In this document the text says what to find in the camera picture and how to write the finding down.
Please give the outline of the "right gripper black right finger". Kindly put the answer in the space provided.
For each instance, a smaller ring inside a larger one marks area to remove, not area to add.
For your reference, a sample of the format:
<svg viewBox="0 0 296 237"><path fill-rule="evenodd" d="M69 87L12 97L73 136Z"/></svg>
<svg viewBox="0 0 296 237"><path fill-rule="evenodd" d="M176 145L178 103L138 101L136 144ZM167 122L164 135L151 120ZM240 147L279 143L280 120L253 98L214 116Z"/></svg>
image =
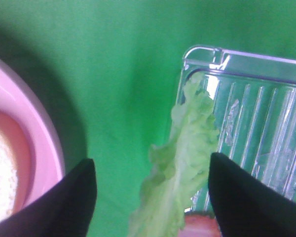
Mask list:
<svg viewBox="0 0 296 237"><path fill-rule="evenodd" d="M296 203L212 153L208 188L224 237L296 237Z"/></svg>

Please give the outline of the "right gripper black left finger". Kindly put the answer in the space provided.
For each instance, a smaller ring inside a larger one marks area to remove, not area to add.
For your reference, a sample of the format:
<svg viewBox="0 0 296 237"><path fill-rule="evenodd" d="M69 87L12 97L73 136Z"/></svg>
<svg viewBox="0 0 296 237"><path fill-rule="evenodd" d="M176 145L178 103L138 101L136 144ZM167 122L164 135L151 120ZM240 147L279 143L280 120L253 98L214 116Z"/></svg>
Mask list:
<svg viewBox="0 0 296 237"><path fill-rule="evenodd" d="M95 164L83 159L32 204L0 222L0 237L84 237L97 199Z"/></svg>

